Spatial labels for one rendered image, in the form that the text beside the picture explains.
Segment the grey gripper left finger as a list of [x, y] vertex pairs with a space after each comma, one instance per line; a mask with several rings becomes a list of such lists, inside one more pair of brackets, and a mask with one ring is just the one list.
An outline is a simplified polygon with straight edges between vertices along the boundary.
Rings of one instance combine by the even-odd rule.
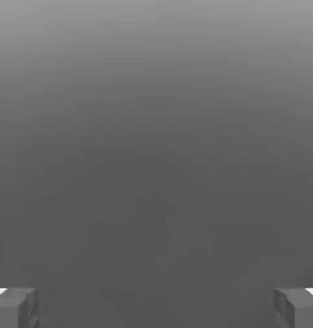
[[0, 328], [40, 328], [40, 292], [0, 287]]

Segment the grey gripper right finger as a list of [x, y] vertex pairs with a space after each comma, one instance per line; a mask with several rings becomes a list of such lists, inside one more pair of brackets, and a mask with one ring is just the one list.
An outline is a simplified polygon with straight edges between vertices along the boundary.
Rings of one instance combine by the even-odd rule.
[[278, 328], [313, 328], [313, 288], [276, 288], [272, 300]]

